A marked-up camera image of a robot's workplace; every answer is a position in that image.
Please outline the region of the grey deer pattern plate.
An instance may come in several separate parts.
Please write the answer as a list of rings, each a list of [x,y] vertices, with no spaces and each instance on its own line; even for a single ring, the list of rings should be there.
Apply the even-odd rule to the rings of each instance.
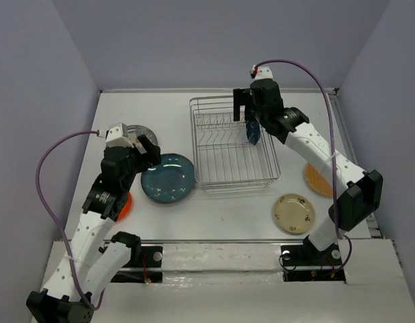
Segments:
[[[129,140],[137,147],[143,147],[142,144],[138,140],[138,137],[141,135],[145,135],[152,144],[154,145],[158,144],[158,140],[154,132],[148,127],[145,127],[142,125],[138,125],[138,124],[129,125],[127,127],[127,134],[128,134]]]

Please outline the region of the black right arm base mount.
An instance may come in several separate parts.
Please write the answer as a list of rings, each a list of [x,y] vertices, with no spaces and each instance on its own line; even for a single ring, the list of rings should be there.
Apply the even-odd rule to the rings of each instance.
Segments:
[[[282,246],[278,261],[285,282],[346,282],[342,255],[337,244],[319,251],[307,236],[301,244]]]

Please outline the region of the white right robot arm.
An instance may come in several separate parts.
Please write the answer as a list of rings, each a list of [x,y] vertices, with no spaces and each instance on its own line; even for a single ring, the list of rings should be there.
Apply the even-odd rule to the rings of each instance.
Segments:
[[[353,164],[334,148],[333,141],[319,134],[308,116],[296,107],[285,107],[279,85],[273,79],[257,79],[248,88],[234,89],[232,95],[235,120],[244,116],[263,127],[331,185],[333,205],[329,217],[303,240],[298,250],[308,263],[317,264],[340,234],[351,231],[379,208],[382,175]]]

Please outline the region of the dark blue leaf plate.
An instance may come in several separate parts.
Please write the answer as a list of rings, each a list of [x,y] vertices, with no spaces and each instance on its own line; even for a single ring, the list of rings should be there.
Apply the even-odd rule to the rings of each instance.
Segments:
[[[259,122],[254,118],[247,118],[245,120],[246,136],[250,144],[258,144],[261,136],[261,129]]]

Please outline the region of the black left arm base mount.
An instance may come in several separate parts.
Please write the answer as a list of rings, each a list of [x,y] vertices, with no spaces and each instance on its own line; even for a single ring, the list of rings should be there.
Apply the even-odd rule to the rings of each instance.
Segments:
[[[132,256],[111,279],[112,283],[161,283],[163,247],[159,245],[142,246],[138,257]]]

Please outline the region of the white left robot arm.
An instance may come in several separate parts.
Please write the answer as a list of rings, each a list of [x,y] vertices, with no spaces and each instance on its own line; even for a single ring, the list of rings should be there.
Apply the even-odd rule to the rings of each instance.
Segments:
[[[37,322],[90,322],[112,278],[141,258],[141,239],[134,234],[120,231],[106,249],[102,245],[127,204],[137,174],[160,164],[160,148],[140,135],[145,150],[141,153],[117,130],[107,131],[105,139],[101,171],[82,205],[73,237],[68,238],[56,215],[49,214],[62,234],[65,254],[41,291],[31,292],[26,300]]]

